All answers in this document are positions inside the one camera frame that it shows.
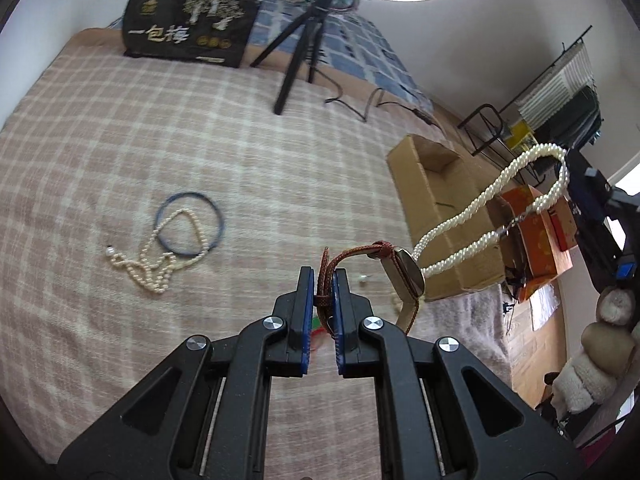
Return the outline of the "brown strap wristwatch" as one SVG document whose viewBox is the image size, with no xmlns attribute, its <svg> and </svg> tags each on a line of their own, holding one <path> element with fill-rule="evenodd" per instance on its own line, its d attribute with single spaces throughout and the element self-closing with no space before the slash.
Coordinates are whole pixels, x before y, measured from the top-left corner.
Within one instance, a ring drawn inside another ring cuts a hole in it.
<svg viewBox="0 0 640 480">
<path fill-rule="evenodd" d="M 323 249 L 314 294 L 314 306 L 322 327 L 334 335 L 334 328 L 330 323 L 334 271 L 343 260 L 362 255 L 382 264 L 390 284 L 402 302 L 396 325 L 405 334 L 410 333 L 418 317 L 420 298 L 424 294 L 424 277 L 418 264 L 404 248 L 394 246 L 385 240 L 343 250 L 335 257 L 330 256 L 329 248 Z"/>
</svg>

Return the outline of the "orange cloth covered stand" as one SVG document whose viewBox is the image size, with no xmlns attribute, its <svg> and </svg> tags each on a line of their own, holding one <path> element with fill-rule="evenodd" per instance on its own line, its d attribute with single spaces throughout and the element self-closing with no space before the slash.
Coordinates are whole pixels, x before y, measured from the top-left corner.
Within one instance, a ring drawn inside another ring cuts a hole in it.
<svg viewBox="0 0 640 480">
<path fill-rule="evenodd" d="M 573 267 L 570 248 L 562 226 L 562 214 L 570 213 L 561 198 L 550 210 L 532 214 L 509 231 L 513 256 L 504 258 L 506 278 L 518 302 L 526 301 L 542 286 Z"/>
</svg>

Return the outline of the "black clothes rack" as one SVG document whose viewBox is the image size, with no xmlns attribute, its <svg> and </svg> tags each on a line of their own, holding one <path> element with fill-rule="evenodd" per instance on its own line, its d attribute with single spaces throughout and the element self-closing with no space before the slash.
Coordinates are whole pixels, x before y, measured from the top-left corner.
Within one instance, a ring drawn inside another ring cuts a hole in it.
<svg viewBox="0 0 640 480">
<path fill-rule="evenodd" d="M 580 35 L 503 106 L 484 103 L 459 122 L 473 156 L 502 169 L 538 144 L 579 151 L 595 144 L 604 123 L 594 73 Z"/>
</svg>

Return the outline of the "white plush toy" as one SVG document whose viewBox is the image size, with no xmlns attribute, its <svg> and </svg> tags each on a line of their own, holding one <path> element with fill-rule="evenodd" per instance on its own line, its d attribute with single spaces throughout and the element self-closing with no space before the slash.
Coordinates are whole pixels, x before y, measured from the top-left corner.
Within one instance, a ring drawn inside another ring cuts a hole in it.
<svg viewBox="0 0 640 480">
<path fill-rule="evenodd" d="M 597 321 L 582 332 L 580 350 L 552 382 L 551 405 L 562 419 L 614 396 L 639 354 L 639 325 L 632 322 L 636 298 L 629 289 L 608 287 L 600 293 Z"/>
</svg>

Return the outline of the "cardboard box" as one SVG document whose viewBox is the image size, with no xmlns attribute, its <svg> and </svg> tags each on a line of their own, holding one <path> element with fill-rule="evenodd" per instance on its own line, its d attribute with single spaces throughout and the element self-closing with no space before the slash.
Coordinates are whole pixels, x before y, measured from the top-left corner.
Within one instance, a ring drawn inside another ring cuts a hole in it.
<svg viewBox="0 0 640 480">
<path fill-rule="evenodd" d="M 438 142 L 409 134 L 388 154 L 387 165 L 404 208 L 411 243 L 443 221 L 454 217 L 495 180 L 484 166 Z M 419 258 L 426 268 L 465 248 L 483 234 L 513 217 L 505 200 L 497 196 L 474 217 L 436 237 Z M 439 300 L 476 292 L 506 279 L 506 267 L 515 266 L 520 254 L 506 238 L 468 261 L 425 280 L 425 298 Z"/>
</svg>

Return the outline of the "pink plaid blanket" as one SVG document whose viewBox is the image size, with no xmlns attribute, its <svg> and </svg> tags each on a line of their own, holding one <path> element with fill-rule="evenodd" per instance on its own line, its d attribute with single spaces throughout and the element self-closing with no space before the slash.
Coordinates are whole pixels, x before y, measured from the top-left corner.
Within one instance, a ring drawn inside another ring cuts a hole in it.
<svg viewBox="0 0 640 480">
<path fill-rule="evenodd" d="M 70 40 L 1 131 L 1 394 L 47 462 L 193 334 L 267 315 L 302 266 L 410 247 L 387 153 L 430 127 L 367 120 L 281 75 Z"/>
</svg>

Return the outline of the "black tripod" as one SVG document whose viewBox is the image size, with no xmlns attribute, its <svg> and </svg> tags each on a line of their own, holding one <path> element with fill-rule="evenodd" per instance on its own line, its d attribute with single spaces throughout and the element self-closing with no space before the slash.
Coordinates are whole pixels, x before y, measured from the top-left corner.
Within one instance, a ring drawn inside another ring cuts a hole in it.
<svg viewBox="0 0 640 480">
<path fill-rule="evenodd" d="M 273 105 L 274 114 L 281 115 L 283 113 L 286 101 L 303 62 L 308 63 L 308 84 L 314 82 L 320 58 L 322 36 L 326 28 L 326 18 L 330 13 L 332 2 L 333 0 L 310 0 L 307 10 L 297 18 L 294 18 L 283 29 L 283 32 L 250 63 L 250 67 L 258 67 L 272 52 L 277 50 L 277 47 L 284 43 L 285 39 L 291 37 L 296 30 L 302 30 L 291 56 L 291 61 L 288 63 L 278 97 Z"/>
</svg>

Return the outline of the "black snack bag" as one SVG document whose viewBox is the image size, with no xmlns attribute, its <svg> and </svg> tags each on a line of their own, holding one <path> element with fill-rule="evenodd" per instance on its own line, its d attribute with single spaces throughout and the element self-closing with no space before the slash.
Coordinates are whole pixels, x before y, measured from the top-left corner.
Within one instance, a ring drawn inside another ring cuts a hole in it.
<svg viewBox="0 0 640 480">
<path fill-rule="evenodd" d="M 238 68 L 262 0 L 128 0 L 122 42 L 133 58 Z"/>
</svg>

